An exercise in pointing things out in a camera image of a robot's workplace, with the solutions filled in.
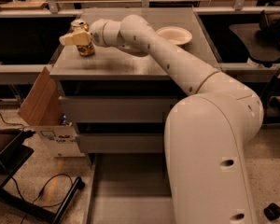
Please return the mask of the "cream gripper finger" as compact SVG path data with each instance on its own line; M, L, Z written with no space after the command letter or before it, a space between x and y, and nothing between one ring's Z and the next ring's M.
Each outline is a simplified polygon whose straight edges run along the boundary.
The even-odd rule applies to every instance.
M75 31L61 36L59 41L64 46L86 46L91 42L91 34L87 31Z

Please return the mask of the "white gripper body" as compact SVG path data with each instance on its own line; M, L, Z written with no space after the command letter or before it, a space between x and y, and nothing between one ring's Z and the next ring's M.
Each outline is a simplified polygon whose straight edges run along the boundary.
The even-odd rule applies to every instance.
M106 47L106 43L104 41L104 28L108 20L100 19L95 21L90 26L90 32L92 36L92 42L99 47Z

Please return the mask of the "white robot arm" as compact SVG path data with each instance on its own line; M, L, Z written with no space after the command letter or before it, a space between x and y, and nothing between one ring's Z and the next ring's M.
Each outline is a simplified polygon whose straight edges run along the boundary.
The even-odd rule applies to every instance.
M164 129L176 224L258 224L244 158L244 145L263 121L254 91L159 36L138 15L98 20L60 41L142 51L187 95Z

